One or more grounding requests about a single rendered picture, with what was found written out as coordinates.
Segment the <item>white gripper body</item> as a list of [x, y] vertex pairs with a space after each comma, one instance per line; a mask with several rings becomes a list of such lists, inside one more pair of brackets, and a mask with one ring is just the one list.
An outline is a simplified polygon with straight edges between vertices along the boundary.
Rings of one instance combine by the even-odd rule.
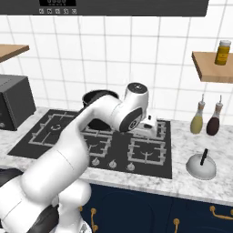
[[142, 127], [145, 130], [156, 130], [157, 129], [157, 120], [153, 117], [151, 118], [145, 118], [142, 122]]

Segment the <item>black gas hob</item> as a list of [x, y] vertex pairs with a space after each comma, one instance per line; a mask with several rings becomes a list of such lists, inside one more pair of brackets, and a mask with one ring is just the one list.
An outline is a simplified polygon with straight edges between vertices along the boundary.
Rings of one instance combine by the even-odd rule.
[[[32, 129], [8, 152], [10, 156], [37, 159], [50, 149], [76, 112], [50, 109]], [[154, 137], [140, 136], [134, 132], [119, 133], [115, 130], [82, 131], [90, 156], [89, 166], [97, 157], [100, 164], [95, 168], [134, 173], [138, 175], [172, 178], [170, 123], [157, 122]], [[116, 168], [109, 167], [115, 160]], [[127, 170], [133, 163], [134, 171]]]

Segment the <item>yellow oil bottle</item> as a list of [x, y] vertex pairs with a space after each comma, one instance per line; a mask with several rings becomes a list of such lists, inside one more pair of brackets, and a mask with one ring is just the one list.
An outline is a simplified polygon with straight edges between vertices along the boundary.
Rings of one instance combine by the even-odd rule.
[[199, 134], [202, 127], [203, 127], [203, 109], [205, 107], [204, 99], [201, 99], [198, 102], [198, 110], [193, 117], [191, 124], [190, 124], [190, 132], [192, 134]]

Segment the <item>dark red sauce bottle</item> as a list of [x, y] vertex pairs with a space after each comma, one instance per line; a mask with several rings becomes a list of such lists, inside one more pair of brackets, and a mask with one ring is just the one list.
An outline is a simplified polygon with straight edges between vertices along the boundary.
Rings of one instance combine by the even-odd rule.
[[215, 111], [207, 124], [206, 132], [209, 136], [214, 136], [219, 130], [219, 116], [222, 107], [222, 98], [220, 98], [219, 101], [216, 103]]

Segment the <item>navy cupboard door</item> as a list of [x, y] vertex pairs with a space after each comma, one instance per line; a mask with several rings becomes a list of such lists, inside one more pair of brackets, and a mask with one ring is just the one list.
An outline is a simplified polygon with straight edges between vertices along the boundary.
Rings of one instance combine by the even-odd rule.
[[166, 233], [172, 198], [116, 187], [91, 185], [83, 219], [95, 233]]

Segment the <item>yellow spice jar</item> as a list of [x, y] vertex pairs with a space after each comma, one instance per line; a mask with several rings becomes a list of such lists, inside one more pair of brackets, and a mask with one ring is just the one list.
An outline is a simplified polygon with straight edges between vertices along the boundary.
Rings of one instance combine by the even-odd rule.
[[231, 42], [229, 40], [221, 40], [219, 42], [218, 51], [215, 58], [216, 65], [224, 66], [227, 63], [230, 46]]

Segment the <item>navy drawer front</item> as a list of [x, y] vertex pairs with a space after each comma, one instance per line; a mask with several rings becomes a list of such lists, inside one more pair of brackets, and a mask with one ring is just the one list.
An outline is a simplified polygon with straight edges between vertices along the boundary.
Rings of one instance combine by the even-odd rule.
[[233, 233], [233, 220], [215, 218], [209, 211], [210, 206], [215, 206], [216, 213], [225, 216], [229, 216], [230, 210], [233, 209], [214, 203], [174, 198], [167, 233], [175, 231], [174, 218], [180, 221], [177, 233]]

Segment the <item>black range hood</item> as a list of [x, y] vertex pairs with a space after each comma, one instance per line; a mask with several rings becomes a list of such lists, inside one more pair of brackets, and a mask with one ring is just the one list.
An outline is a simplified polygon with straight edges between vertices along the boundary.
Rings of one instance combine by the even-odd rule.
[[0, 0], [0, 15], [205, 16], [209, 0]]

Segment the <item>black toaster oven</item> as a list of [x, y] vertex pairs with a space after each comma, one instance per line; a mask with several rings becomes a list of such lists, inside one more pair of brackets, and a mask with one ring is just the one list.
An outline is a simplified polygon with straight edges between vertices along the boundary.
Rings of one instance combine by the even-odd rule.
[[35, 111], [28, 77], [0, 75], [0, 129], [16, 131]]

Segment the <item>wooden wall shelf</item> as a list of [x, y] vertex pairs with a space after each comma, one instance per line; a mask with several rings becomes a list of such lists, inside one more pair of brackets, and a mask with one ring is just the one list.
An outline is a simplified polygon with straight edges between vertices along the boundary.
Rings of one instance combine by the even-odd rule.
[[29, 50], [28, 45], [4, 45], [0, 44], [0, 63], [18, 56]]
[[214, 52], [193, 52], [192, 59], [201, 82], [233, 84], [233, 54], [224, 66], [215, 64]]

